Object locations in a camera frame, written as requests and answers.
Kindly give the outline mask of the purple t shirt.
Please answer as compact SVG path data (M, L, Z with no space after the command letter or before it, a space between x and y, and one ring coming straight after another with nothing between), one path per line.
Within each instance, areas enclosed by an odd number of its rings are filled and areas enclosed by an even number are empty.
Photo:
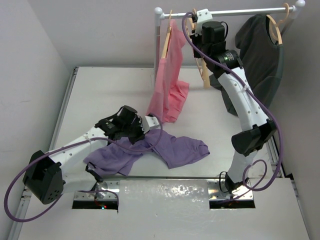
M100 176L120 174L128 176L140 158L156 157L168 169L194 164L210 155L201 140L187 136L176 137L160 129L150 130L144 139L131 144L127 137L90 153L83 162Z

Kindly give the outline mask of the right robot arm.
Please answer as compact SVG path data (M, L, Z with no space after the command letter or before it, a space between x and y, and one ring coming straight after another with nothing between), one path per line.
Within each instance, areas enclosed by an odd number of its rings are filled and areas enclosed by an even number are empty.
M276 125L254 100L238 53L226 49L226 35L221 22L208 20L198 23L190 38L197 48L195 57L204 58L240 121L241 132L231 138L234 155L224 180L226 190L231 193L248 181L248 168L275 133Z

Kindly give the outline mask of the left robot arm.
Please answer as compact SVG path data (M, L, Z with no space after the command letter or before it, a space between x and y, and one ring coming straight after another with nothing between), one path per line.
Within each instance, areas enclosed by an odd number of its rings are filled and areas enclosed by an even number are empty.
M105 147L107 140L117 141L122 137L131 142L141 140L147 132L146 119L127 105L109 117L99 120L82 136L59 149L34 153L31 167L23 177L24 185L44 205L55 201L60 195L75 191L91 191L102 178L92 167L72 173L76 164L82 162L93 151Z

